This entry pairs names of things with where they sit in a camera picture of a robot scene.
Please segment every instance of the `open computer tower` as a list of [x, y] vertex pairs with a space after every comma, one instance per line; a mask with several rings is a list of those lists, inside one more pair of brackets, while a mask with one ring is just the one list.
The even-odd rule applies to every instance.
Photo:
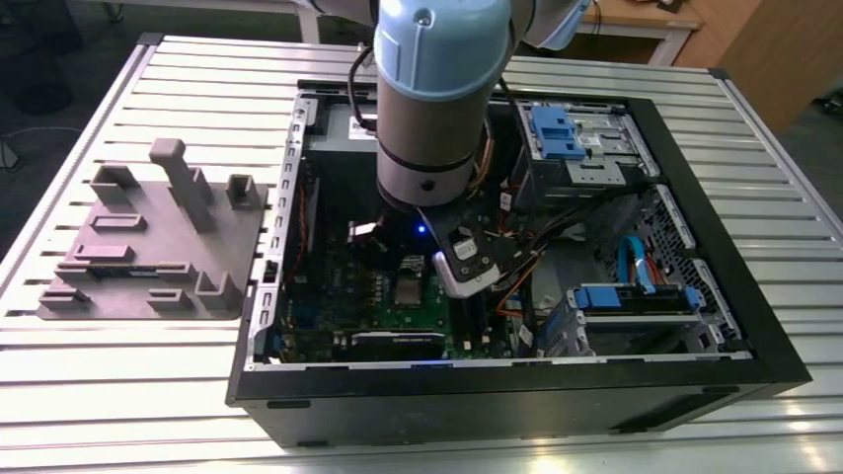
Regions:
[[[525, 221], [587, 212], [529, 290], [452, 299], [421, 221], [396, 270], [361, 265], [376, 141], [344, 85], [298, 87], [226, 399], [280, 445], [663, 431], [809, 380], [652, 102], [492, 96], [473, 202], [495, 258]], [[373, 115], [373, 88], [359, 103]]]

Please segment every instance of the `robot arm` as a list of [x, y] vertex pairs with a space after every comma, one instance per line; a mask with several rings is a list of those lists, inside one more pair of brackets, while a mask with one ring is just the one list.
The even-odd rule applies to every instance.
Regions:
[[433, 262], [448, 294], [465, 298], [499, 279], [459, 200], [488, 99], [517, 44], [565, 47], [591, 0], [296, 1], [376, 25], [377, 188], [395, 207], [417, 209], [443, 250]]

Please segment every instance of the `aluminum slotted table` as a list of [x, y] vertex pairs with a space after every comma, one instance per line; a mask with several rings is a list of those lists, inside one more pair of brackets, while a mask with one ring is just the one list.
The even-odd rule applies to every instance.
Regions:
[[345, 80], [357, 56], [344, 46], [142, 40], [0, 266], [0, 469], [711, 473], [843, 466], [843, 226], [731, 81], [705, 70], [516, 58], [505, 78], [515, 89], [656, 103], [813, 377], [775, 399], [739, 403], [664, 434], [284, 451], [222, 402], [238, 321], [38, 319], [38, 296], [96, 199], [86, 180], [100, 164], [162, 180], [146, 152], [154, 138], [174, 136], [208, 182], [244, 173], [272, 185], [296, 81]]

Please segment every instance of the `green circuit board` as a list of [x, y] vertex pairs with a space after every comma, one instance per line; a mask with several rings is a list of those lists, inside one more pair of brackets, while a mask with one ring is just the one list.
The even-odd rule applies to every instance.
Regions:
[[288, 306], [300, 361], [331, 361], [332, 346], [343, 335], [367, 331], [439, 333], [445, 336], [443, 358], [488, 357], [485, 348], [455, 345], [451, 301], [432, 269], [425, 267], [419, 273], [419, 304], [396, 304], [396, 273], [365, 269], [345, 248], [332, 243], [320, 266], [317, 300], [293, 300]]

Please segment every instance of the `red wire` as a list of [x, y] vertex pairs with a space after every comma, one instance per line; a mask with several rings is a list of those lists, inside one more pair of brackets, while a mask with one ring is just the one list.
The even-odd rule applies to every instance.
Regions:
[[301, 264], [301, 258], [304, 257], [304, 249], [307, 248], [307, 219], [304, 218], [304, 187], [298, 186], [298, 229], [300, 229], [300, 245], [298, 245], [298, 255], [294, 258], [294, 264], [292, 264], [292, 269], [289, 269], [289, 273], [286, 274], [286, 278], [284, 279], [282, 286], [286, 286], [292, 281], [292, 276], [294, 275], [296, 270], [298, 270], [298, 265]]
[[649, 271], [653, 274], [653, 280], [656, 281], [656, 283], [667, 284], [667, 280], [661, 276], [661, 271], [659, 270], [659, 266], [656, 265], [656, 262], [653, 262], [653, 259], [649, 256], [647, 256], [647, 268], [649, 268]]

